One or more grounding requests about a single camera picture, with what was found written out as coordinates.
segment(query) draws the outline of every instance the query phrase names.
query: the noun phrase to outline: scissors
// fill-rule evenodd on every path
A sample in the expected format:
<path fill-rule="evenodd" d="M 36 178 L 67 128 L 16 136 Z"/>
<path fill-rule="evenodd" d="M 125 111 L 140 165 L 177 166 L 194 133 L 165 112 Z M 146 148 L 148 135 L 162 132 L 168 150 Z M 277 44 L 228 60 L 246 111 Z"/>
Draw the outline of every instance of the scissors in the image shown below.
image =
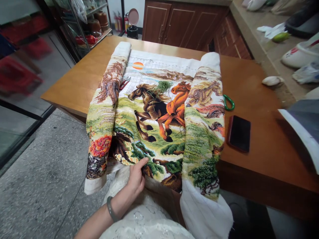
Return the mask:
<path fill-rule="evenodd" d="M 227 95 L 223 95 L 224 96 L 224 105 L 225 105 L 225 110 L 227 111 L 232 111 L 235 108 L 235 103 L 232 101 L 231 98 L 229 98 Z M 228 108 L 226 102 L 229 101 L 229 103 L 231 104 L 231 108 Z"/>
<path fill-rule="evenodd" d="M 120 90 L 124 89 L 124 87 L 127 85 L 127 83 L 131 80 L 131 77 L 126 78 L 126 80 L 124 80 L 122 82 L 122 84 L 120 85 Z"/>

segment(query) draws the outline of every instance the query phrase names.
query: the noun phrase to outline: orange horse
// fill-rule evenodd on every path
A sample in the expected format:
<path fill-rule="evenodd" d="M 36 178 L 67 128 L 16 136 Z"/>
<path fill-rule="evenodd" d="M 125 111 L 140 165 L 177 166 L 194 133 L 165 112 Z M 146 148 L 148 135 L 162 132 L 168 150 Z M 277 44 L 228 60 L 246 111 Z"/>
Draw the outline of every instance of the orange horse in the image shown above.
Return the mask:
<path fill-rule="evenodd" d="M 170 123 L 173 119 L 177 120 L 182 126 L 185 127 L 184 121 L 184 103 L 187 99 L 188 93 L 190 91 L 190 84 L 186 84 L 185 81 L 182 81 L 177 86 L 173 87 L 172 93 L 176 95 L 179 93 L 174 100 L 169 102 L 166 105 L 167 114 L 160 117 L 157 122 L 159 124 L 159 133 L 160 136 L 167 142 L 172 142 L 172 138 L 169 136 L 172 133 L 172 130 L 169 128 Z"/>

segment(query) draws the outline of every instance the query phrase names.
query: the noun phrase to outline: terrazzo floor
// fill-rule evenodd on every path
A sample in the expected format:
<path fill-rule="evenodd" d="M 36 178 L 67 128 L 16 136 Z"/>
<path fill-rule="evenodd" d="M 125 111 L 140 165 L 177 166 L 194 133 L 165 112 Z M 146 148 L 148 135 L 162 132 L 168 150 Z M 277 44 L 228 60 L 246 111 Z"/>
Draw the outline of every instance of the terrazzo floor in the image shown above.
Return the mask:
<path fill-rule="evenodd" d="M 84 193 L 85 126 L 60 110 L 0 178 L 1 238 L 72 238 L 100 207 L 114 177 L 98 193 Z"/>

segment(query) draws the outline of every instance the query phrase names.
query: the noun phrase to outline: white bowl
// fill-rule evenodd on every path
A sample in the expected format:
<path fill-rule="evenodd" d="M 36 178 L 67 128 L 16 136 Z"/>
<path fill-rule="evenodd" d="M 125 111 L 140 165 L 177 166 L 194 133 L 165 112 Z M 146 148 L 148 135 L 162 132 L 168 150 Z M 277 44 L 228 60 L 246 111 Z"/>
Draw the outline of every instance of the white bowl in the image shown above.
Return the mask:
<path fill-rule="evenodd" d="M 282 63 L 290 67 L 301 68 L 317 59 L 319 52 L 313 48 L 306 49 L 306 45 L 306 41 L 298 43 L 293 49 L 282 56 Z"/>

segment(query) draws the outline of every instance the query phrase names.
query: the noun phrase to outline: red scissors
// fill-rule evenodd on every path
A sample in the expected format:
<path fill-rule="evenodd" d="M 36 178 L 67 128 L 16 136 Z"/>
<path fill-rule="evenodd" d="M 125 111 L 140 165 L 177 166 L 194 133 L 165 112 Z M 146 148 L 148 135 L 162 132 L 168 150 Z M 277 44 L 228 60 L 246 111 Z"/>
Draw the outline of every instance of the red scissors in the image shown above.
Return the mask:
<path fill-rule="evenodd" d="M 120 90 L 124 89 L 124 87 L 127 85 L 127 83 L 131 80 L 131 78 L 126 78 L 126 80 L 124 80 L 122 82 L 122 84 L 120 85 Z"/>

